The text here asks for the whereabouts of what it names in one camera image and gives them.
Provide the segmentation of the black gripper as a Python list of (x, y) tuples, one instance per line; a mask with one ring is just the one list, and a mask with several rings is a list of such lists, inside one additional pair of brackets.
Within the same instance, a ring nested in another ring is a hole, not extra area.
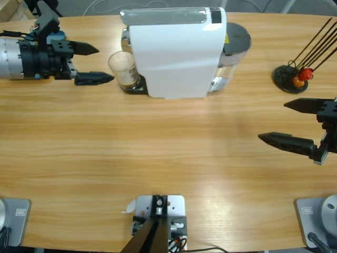
[(258, 137), (268, 145), (307, 156), (315, 164), (322, 165), (329, 152), (336, 153), (336, 98), (299, 98), (285, 103), (284, 106), (301, 113), (316, 114), (317, 121), (322, 123), (322, 129), (325, 130), (320, 146), (317, 148), (311, 139), (285, 133), (269, 132), (259, 134)]
[(24, 79), (71, 80), (75, 78), (75, 85), (100, 85), (114, 80), (114, 76), (104, 72), (76, 72), (72, 63), (74, 55), (91, 55), (99, 50), (84, 42), (67, 40), (51, 40), (45, 49), (38, 45), (18, 41)]

